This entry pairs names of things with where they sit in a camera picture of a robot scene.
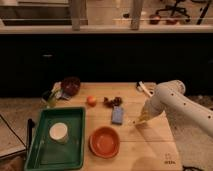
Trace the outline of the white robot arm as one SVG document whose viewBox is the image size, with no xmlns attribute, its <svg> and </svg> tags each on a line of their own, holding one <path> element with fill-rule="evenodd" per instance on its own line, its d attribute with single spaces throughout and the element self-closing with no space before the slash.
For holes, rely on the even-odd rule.
<svg viewBox="0 0 213 171">
<path fill-rule="evenodd" d="M 145 123 L 169 107 L 190 118 L 213 138 L 213 111 L 191 101 L 184 95 L 185 91 L 186 87 L 180 80 L 157 84 L 153 94 L 144 103 L 136 123 Z"/>
</svg>

